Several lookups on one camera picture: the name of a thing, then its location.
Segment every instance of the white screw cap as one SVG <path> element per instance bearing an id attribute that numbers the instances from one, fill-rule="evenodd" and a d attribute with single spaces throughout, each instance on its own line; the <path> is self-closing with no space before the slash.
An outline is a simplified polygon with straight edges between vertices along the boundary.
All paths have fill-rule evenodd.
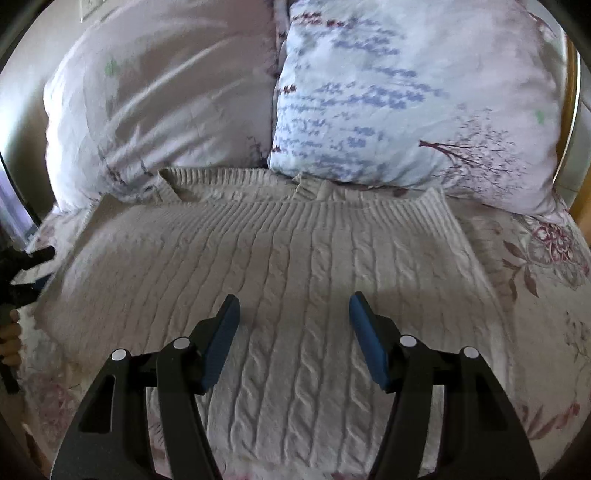
<path id="1" fill-rule="evenodd" d="M 417 344 L 417 339 L 412 335 L 402 335 L 400 337 L 400 345 L 404 345 L 407 347 L 413 347 Z"/>
<path id="2" fill-rule="evenodd" d="M 467 346 L 464 348 L 464 355 L 466 355 L 468 358 L 478 358 L 480 356 L 480 352 L 472 346 Z"/>
<path id="3" fill-rule="evenodd" d="M 123 350 L 122 348 L 115 350 L 111 354 L 111 358 L 113 360 L 115 360 L 116 362 L 118 362 L 119 360 L 123 360 L 126 356 L 127 356 L 127 352 L 125 350 Z"/>
<path id="4" fill-rule="evenodd" d="M 191 345 L 191 340 L 189 340 L 187 337 L 180 337 L 177 338 L 174 342 L 173 342 L 173 347 L 175 347 L 177 350 L 184 350 L 186 349 L 189 345 Z"/>

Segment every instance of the blue patterned pillow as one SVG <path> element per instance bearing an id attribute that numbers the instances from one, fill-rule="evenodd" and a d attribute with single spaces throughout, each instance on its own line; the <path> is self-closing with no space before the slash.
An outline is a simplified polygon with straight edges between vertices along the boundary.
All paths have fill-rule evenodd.
<path id="1" fill-rule="evenodd" d="M 548 214 L 560 130 L 543 40 L 515 0 L 300 0 L 269 166 Z"/>

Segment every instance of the blue gripper pad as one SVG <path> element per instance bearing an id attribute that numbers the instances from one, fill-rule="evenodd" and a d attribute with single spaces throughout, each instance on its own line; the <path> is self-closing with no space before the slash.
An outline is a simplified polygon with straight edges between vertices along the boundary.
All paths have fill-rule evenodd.
<path id="1" fill-rule="evenodd" d="M 349 299 L 349 320 L 373 381 L 382 390 L 388 390 L 391 384 L 388 352 L 395 339 L 388 338 L 387 333 L 382 331 L 379 324 L 382 319 L 376 318 L 360 291 L 355 292 Z"/>
<path id="2" fill-rule="evenodd" d="M 220 378 L 226 357 L 232 346 L 234 335 L 240 323 L 240 301 L 234 295 L 228 295 L 215 319 L 217 329 L 203 353 L 203 391 L 212 388 Z"/>

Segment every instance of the person's hand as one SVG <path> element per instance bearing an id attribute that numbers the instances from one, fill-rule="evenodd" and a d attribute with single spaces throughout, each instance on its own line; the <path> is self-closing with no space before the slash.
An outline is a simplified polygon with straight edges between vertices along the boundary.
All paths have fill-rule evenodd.
<path id="1" fill-rule="evenodd" d="M 18 337 L 21 334 L 21 326 L 18 322 L 18 312 L 16 310 L 10 311 L 10 319 L 12 323 L 4 327 L 0 327 L 0 355 L 4 358 L 2 363 L 11 367 L 17 367 L 21 364 L 21 340 Z"/>

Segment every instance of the white pillow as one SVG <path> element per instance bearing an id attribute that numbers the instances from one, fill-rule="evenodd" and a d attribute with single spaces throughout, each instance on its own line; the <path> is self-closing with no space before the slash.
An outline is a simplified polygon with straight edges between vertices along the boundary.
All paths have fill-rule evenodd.
<path id="1" fill-rule="evenodd" d="M 516 0 L 299 0 L 269 166 L 554 210 L 560 105 Z"/>
<path id="2" fill-rule="evenodd" d="M 141 0 L 108 15 L 45 89 L 60 208 L 141 194 L 166 166 L 263 166 L 275 70 L 265 0 Z"/>

